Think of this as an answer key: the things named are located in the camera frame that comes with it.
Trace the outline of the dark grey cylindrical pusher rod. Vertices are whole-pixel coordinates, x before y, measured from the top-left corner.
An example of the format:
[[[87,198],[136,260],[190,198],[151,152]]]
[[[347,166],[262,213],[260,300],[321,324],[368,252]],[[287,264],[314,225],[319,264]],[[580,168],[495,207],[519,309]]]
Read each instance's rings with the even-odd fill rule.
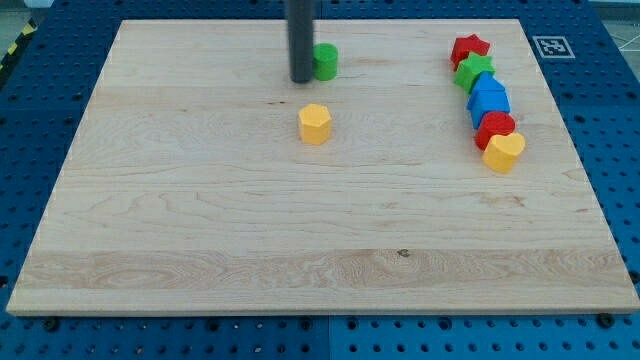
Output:
[[[290,80],[307,83],[313,76],[314,9],[311,0],[286,0]]]

